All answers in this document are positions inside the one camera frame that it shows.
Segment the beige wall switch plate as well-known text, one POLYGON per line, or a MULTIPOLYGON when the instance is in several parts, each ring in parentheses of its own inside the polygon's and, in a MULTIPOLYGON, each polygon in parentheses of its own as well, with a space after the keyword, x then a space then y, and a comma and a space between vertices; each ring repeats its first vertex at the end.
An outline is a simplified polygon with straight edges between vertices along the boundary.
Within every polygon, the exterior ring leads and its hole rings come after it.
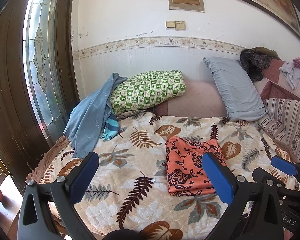
POLYGON ((178 31, 186 30, 186 22, 185 21, 166 21, 166 29, 175 29, 178 31))

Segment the blue grey cloth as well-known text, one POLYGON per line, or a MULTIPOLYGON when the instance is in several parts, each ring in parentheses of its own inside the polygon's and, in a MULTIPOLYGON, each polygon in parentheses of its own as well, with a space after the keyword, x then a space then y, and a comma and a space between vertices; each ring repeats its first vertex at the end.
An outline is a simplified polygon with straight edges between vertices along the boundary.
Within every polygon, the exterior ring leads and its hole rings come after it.
POLYGON ((70 113, 64 135, 74 149, 73 158, 83 159, 93 151, 112 114, 110 96, 127 78, 117 73, 110 75, 103 86, 84 98, 70 113))

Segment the striped floral cushion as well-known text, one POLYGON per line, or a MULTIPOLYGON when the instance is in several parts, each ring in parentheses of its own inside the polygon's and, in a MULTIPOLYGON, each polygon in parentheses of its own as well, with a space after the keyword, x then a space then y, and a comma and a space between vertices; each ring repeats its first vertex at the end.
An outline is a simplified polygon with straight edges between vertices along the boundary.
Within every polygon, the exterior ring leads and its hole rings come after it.
POLYGON ((285 143, 300 161, 300 101, 266 99, 267 115, 258 121, 264 131, 285 143))

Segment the green checkered pillow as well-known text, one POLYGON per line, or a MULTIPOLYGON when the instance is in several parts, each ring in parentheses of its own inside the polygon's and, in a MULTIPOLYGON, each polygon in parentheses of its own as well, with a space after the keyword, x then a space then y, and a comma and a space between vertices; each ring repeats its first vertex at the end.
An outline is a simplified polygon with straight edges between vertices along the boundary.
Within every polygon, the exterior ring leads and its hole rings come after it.
POLYGON ((128 78, 111 95, 116 116, 148 109, 185 93, 184 75, 179 70, 154 70, 128 78))

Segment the lavender small garment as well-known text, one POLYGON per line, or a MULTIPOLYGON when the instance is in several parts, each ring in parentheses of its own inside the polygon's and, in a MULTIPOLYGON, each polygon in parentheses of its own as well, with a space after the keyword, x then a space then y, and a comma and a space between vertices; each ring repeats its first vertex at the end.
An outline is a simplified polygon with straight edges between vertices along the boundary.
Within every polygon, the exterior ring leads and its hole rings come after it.
POLYGON ((297 89, 297 86, 300 81, 300 69, 294 67, 293 62, 285 62, 279 68, 281 74, 286 78, 287 83, 291 87, 292 90, 297 89))

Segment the grey blue pillow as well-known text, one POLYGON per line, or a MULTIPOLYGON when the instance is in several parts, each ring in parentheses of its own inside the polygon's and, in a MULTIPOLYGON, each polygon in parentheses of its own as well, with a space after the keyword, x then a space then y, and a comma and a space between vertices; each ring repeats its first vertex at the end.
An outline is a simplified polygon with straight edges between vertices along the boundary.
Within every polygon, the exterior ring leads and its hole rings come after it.
POLYGON ((205 57, 218 92, 232 121, 256 121, 267 114, 263 101, 239 61, 224 57, 205 57))

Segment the dark wooden door frame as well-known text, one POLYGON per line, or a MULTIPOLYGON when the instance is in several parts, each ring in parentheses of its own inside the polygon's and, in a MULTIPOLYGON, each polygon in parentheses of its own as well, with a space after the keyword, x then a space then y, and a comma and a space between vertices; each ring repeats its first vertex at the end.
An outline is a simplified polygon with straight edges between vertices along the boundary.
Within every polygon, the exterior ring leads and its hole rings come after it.
MULTIPOLYGON (((25 81, 23 27, 28 1, 0 0, 0 162, 19 187, 54 145, 40 131, 25 81)), ((57 77, 68 119, 79 101, 70 44, 71 9, 72 0, 57 1, 57 77)))

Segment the orange floral blouse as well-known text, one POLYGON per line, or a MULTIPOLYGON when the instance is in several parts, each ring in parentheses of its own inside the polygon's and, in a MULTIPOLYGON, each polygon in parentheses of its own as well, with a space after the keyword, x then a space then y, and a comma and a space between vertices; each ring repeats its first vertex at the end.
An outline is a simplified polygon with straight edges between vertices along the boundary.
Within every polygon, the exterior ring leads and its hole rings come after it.
POLYGON ((168 192, 172 196, 202 196, 215 193, 203 169, 203 155, 212 153, 223 165, 226 161, 217 139, 205 142, 186 140, 178 136, 166 141, 168 192))

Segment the black furry garment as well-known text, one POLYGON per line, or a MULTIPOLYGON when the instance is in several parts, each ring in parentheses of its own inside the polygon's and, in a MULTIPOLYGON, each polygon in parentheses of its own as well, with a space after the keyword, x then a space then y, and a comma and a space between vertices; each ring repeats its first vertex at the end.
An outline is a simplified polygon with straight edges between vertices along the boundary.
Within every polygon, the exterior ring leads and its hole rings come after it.
POLYGON ((270 67, 270 58, 253 49, 244 49, 239 55, 240 65, 247 72, 252 82, 263 79, 263 70, 270 67))

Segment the stained glass window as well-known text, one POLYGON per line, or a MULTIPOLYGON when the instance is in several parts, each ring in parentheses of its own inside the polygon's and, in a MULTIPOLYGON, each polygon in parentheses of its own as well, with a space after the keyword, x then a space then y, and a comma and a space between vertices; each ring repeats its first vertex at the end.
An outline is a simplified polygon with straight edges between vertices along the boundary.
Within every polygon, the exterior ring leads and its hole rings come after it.
POLYGON ((66 117, 57 77, 55 21, 58 0, 29 0, 23 27, 23 65, 30 102, 45 140, 53 145, 66 117))

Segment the olive green garment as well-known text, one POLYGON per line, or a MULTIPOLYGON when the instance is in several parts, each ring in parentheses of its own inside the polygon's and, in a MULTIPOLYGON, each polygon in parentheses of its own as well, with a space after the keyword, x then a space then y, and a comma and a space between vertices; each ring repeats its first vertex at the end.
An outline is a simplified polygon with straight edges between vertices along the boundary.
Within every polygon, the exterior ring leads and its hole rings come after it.
POLYGON ((253 50, 258 53, 258 55, 265 55, 270 59, 281 60, 276 51, 265 48, 265 47, 255 47, 253 50))

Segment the teal striped sweater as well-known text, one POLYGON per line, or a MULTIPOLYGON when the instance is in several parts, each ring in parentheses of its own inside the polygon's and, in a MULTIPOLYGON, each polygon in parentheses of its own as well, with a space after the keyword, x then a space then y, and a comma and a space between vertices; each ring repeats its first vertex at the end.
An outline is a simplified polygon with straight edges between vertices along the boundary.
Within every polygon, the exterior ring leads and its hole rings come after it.
POLYGON ((118 135, 120 131, 119 123, 117 122, 116 116, 111 112, 110 116, 106 120, 103 132, 100 135, 100 139, 111 140, 118 135))

